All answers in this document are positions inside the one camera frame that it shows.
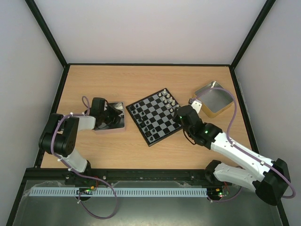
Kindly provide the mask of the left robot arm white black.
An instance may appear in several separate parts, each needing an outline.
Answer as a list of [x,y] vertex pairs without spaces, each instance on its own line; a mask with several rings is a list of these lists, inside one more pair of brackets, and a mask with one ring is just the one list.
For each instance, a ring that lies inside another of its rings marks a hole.
[[66,178],[77,185],[106,183],[106,176],[97,176],[91,163],[76,149],[77,134],[84,130],[108,131],[118,128],[124,122],[122,102],[110,103],[101,97],[92,101],[86,96],[81,98],[85,111],[81,113],[52,113],[39,139],[39,148],[57,158],[68,172]]

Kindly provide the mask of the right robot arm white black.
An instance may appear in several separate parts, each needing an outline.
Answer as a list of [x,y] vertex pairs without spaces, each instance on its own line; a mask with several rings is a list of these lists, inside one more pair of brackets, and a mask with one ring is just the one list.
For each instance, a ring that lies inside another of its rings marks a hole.
[[220,153],[239,165],[236,168],[218,160],[211,161],[205,169],[208,183],[230,182],[255,192],[269,205],[278,205],[291,182],[284,160],[272,160],[236,143],[221,128],[202,122],[191,105],[177,107],[174,119],[182,125],[185,137],[193,145]]

